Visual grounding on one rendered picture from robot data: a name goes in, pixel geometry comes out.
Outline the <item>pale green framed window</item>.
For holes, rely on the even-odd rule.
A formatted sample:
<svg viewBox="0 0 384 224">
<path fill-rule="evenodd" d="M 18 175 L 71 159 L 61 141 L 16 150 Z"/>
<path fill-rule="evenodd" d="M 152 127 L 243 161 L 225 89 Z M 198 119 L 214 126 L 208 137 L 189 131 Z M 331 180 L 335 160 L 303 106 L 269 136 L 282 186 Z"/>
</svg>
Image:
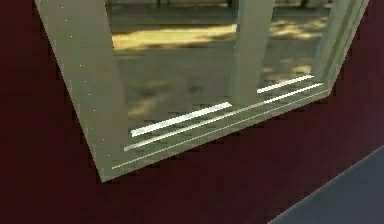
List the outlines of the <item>pale green framed window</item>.
<svg viewBox="0 0 384 224">
<path fill-rule="evenodd" d="M 34 0 L 102 181 L 327 97 L 369 0 Z"/>
</svg>

